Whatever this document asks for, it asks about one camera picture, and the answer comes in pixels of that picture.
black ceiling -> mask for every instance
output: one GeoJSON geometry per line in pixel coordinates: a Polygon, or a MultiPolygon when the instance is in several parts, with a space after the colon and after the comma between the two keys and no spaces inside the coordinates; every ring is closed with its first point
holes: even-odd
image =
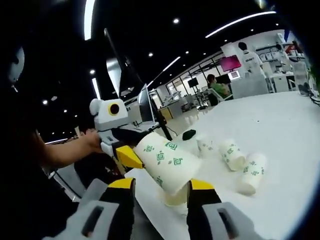
{"type": "MultiPolygon", "coordinates": [[[[96,71],[102,99],[116,97],[106,69],[106,57],[112,53],[104,28],[109,29],[117,50],[130,59],[144,83],[151,82],[170,62],[181,57],[154,81],[152,88],[169,81],[170,74],[176,76],[201,61],[204,52],[206,56],[216,53],[225,40],[233,42],[253,33],[284,28],[278,16],[270,14],[242,21],[205,38],[229,22],[261,12],[251,0],[96,0],[92,39],[84,41],[85,0],[48,1],[58,2],[49,10],[36,8],[39,1],[31,2],[33,5],[24,3],[20,21],[15,18],[25,49],[25,68],[18,89],[33,99],[38,130],[45,142],[69,137],[75,126],[92,125],[89,103],[95,94],[90,69],[96,71]],[[179,24],[173,24],[174,18],[179,18],[179,24]],[[48,105],[43,105],[43,100],[48,100],[48,105]]],[[[136,84],[127,76],[121,87],[136,84]]],[[[138,90],[136,87],[127,99],[138,90]]]]}

robot camera eye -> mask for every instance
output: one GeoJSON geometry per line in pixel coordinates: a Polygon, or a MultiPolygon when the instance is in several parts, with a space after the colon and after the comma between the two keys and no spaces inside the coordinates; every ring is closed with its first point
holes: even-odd
{"type": "Polygon", "coordinates": [[[109,113],[114,116],[114,115],[117,115],[118,112],[119,112],[119,105],[115,103],[111,104],[111,106],[109,107],[109,113]]]}

pink screen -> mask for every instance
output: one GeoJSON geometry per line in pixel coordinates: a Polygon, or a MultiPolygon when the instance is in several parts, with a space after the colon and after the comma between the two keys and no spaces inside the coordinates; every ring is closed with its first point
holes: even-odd
{"type": "Polygon", "coordinates": [[[241,67],[241,63],[236,55],[221,58],[219,63],[224,72],[241,67]]]}

person in green shirt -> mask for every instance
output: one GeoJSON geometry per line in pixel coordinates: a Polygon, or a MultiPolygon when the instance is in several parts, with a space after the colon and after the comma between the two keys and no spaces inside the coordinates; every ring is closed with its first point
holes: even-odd
{"type": "Polygon", "coordinates": [[[225,99],[231,94],[226,84],[217,83],[215,75],[209,74],[206,79],[209,82],[208,87],[214,89],[222,98],[225,99]]]}

human hand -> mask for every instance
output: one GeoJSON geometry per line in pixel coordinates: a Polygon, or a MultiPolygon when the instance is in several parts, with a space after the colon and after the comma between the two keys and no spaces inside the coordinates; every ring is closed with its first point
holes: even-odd
{"type": "Polygon", "coordinates": [[[88,146],[91,148],[93,153],[102,154],[103,151],[100,146],[100,137],[98,135],[97,130],[95,129],[87,129],[85,134],[83,132],[80,133],[81,138],[84,138],[88,146]]]}

